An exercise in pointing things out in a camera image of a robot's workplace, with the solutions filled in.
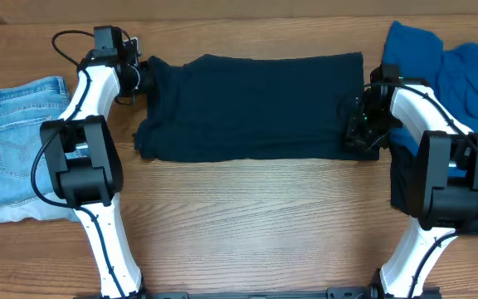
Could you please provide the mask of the dark navy shirt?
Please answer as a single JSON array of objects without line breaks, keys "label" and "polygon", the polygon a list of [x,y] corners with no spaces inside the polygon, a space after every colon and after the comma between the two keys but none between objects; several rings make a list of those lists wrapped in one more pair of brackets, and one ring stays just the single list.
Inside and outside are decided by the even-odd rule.
[{"label": "dark navy shirt", "polygon": [[376,160],[344,144],[363,93],[360,53],[253,60],[204,55],[183,66],[149,59],[153,88],[134,136],[143,159]]}]

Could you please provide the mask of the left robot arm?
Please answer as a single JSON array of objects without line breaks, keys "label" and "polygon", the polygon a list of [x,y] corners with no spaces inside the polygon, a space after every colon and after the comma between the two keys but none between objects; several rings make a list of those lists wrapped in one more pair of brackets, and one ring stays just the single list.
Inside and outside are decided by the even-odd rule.
[{"label": "left robot arm", "polygon": [[129,248],[121,217],[124,174],[107,125],[111,106],[144,85],[139,41],[114,26],[95,27],[94,47],[76,63],[78,86],[57,120],[41,124],[41,148],[55,199],[78,217],[100,275],[100,298],[146,298],[143,274]]}]

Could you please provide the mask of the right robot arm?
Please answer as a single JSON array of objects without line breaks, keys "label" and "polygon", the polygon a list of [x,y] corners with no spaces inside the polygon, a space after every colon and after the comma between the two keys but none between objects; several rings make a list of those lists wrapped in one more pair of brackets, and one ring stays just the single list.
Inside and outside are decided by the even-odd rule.
[{"label": "right robot arm", "polygon": [[344,144],[365,152],[387,148],[396,127],[417,142],[407,171],[408,225],[393,255],[367,287],[331,287],[328,298],[439,298],[424,282],[447,246],[478,234],[478,133],[458,121],[423,79],[382,64],[370,74]]}]

